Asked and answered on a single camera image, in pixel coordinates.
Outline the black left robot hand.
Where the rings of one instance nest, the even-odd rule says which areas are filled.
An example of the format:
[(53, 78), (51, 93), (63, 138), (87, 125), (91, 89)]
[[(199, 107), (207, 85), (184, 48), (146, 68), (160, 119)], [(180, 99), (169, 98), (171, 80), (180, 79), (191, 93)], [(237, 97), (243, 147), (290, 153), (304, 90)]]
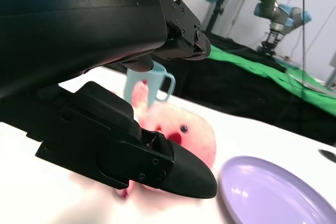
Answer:
[(113, 188), (213, 198), (206, 164), (142, 129), (127, 101), (92, 81), (59, 86), (110, 63), (149, 71), (169, 51), (205, 59), (200, 26), (181, 0), (1, 0), (1, 121), (40, 142), (37, 157)]

